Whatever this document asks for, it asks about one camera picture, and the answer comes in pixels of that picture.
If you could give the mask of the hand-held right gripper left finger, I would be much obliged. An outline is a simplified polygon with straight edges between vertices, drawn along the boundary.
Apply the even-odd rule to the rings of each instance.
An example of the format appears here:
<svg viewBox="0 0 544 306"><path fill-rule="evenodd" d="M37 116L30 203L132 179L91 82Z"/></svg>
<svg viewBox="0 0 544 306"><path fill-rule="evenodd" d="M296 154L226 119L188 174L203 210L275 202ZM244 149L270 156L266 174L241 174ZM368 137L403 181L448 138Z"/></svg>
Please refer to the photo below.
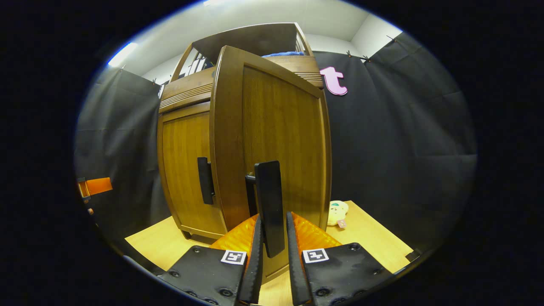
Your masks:
<svg viewBox="0 0 544 306"><path fill-rule="evenodd" d="M161 282L202 306L257 303L262 284L264 233L259 215L237 225L211 246L192 246Z"/></svg>

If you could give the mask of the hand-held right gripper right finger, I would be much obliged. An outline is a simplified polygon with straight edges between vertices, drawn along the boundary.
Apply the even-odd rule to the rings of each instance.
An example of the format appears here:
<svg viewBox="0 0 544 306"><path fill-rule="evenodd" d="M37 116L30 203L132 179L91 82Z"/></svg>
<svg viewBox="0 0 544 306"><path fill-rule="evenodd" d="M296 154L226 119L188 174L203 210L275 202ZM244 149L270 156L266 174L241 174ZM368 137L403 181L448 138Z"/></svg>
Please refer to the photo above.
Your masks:
<svg viewBox="0 0 544 306"><path fill-rule="evenodd" d="M312 222L286 214L289 276L295 306L353 306L393 274L361 244L341 244Z"/></svg>

